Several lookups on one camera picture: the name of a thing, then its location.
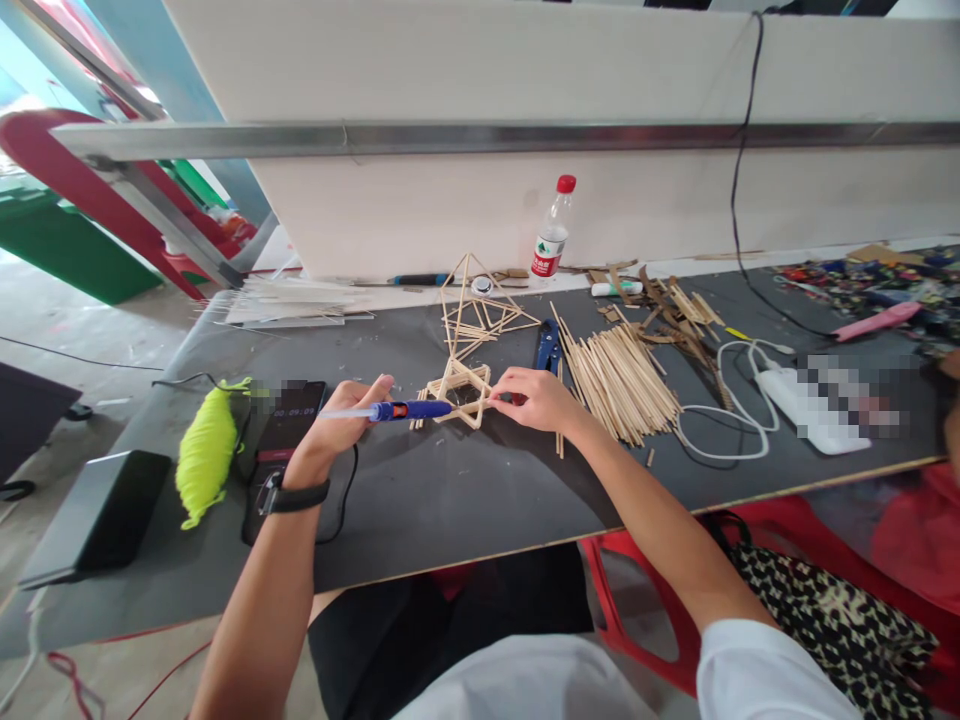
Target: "white glue tube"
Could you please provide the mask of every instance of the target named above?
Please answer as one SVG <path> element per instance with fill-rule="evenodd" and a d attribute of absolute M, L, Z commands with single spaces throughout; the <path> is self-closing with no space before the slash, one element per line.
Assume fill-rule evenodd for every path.
<path fill-rule="evenodd" d="M 620 283 L 620 287 L 623 288 L 623 291 L 627 295 L 640 295 L 643 293 L 642 283 L 623 281 Z M 593 297 L 616 297 L 620 293 L 617 292 L 617 288 L 614 287 L 613 283 L 594 283 L 590 286 L 590 294 Z"/>

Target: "water bottle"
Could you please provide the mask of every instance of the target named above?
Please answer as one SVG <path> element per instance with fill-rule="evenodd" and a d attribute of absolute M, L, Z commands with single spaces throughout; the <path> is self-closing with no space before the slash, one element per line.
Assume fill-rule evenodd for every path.
<path fill-rule="evenodd" d="M 577 179 L 573 175 L 561 175 L 557 181 L 557 197 L 540 223 L 537 232 L 537 244 L 533 250 L 534 275 L 550 277 L 560 266 L 560 256 L 567 244 L 567 224 L 570 222 L 570 210 L 573 205 L 573 189 Z"/>

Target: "black wristwatch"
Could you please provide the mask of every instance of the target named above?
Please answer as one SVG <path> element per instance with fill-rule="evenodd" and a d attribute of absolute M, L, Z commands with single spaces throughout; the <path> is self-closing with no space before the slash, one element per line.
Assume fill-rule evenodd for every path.
<path fill-rule="evenodd" d="M 260 515 L 300 512 L 316 507 L 327 499 L 327 493 L 330 492 L 330 478 L 320 485 L 303 490 L 284 490 L 282 486 L 283 470 L 275 470 L 267 476 L 266 482 L 260 488 L 260 495 L 257 496 L 257 512 Z"/>

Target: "power strip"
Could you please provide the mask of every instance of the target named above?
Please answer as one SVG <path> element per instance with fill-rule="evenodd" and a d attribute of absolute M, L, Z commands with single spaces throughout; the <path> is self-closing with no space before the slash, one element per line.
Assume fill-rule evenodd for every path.
<path fill-rule="evenodd" d="M 845 422 L 840 412 L 830 409 L 827 398 L 817 394 L 816 385 L 800 382 L 794 368 L 764 370 L 756 380 L 796 426 L 797 437 L 809 440 L 825 455 L 843 455 L 873 445 L 869 438 L 860 437 L 858 426 Z"/>

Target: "gray table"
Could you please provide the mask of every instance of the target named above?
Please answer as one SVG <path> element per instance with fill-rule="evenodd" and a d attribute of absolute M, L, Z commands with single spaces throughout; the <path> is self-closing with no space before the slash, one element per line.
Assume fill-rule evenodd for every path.
<path fill-rule="evenodd" d="M 831 311 L 801 293 L 775 289 L 767 273 L 757 283 L 808 324 L 824 330 L 842 324 Z M 801 333 L 754 298 L 733 273 L 689 278 L 683 287 L 697 290 L 733 327 L 767 340 L 817 351 L 826 343 Z M 524 297 L 520 302 L 537 317 L 549 317 L 553 299 L 575 334 L 604 327 L 596 304 L 583 290 Z M 645 310 L 628 310 L 637 318 Z M 350 378 L 372 381 L 380 372 L 397 380 L 397 397 L 414 397 L 445 363 L 440 310 L 410 308 L 377 313 L 375 320 L 345 327 L 277 331 L 282 337 L 244 332 L 212 324 L 208 310 L 187 337 L 165 377 L 175 379 L 208 371 L 235 381 L 252 375 L 273 387 L 284 380 Z M 510 333 L 486 343 L 470 358 L 499 374 L 509 365 L 529 366 L 536 330 Z M 913 344 L 886 333 L 856 345 L 831 348 L 842 362 L 866 369 L 909 365 Z M 672 347 L 658 348 L 669 386 L 685 404 L 715 405 L 698 370 Z M 756 392 L 734 364 L 728 382 L 747 409 L 763 417 Z M 652 472 L 689 508 L 699 512 L 752 499 L 849 482 L 933 462 L 943 446 L 934 407 L 934 385 L 920 373 L 899 374 L 892 390 L 909 410 L 910 426 L 896 439 L 876 441 L 870 450 L 841 457 L 819 455 L 787 426 L 770 438 L 768 457 L 749 462 L 704 461 L 690 455 L 673 435 L 650 438 L 656 448 Z M 141 412 L 118 439 L 113 452 L 140 448 L 177 456 L 180 437 L 209 386 L 155 388 Z M 705 449 L 734 452 L 756 437 L 694 413 L 684 427 Z M 645 459 L 646 451 L 637 450 Z M 337 501 L 352 458 L 333 471 L 331 499 Z M 195 530 L 184 532 L 184 517 L 171 478 L 148 528 L 137 560 L 100 578 L 53 588 L 45 604 L 41 639 L 44 649 L 121 636 L 214 615 L 223 611 L 247 557 L 240 540 L 245 488 L 228 482 L 227 499 L 214 507 Z M 332 509 L 328 501 L 325 507 Z M 325 510 L 321 532 L 335 521 Z M 569 541 L 620 527 L 620 519 L 582 457 L 569 449 L 565 460 L 554 452 L 552 434 L 519 427 L 491 412 L 483 427 L 469 431 L 456 421 L 429 423 L 411 432 L 407 423 L 374 428 L 360 444 L 360 466 L 349 496 L 343 531 L 319 547 L 315 559 L 318 591 L 375 582 L 478 558 Z M 0 617 L 0 657 L 26 653 L 24 610 L 29 593 L 18 593 Z"/>

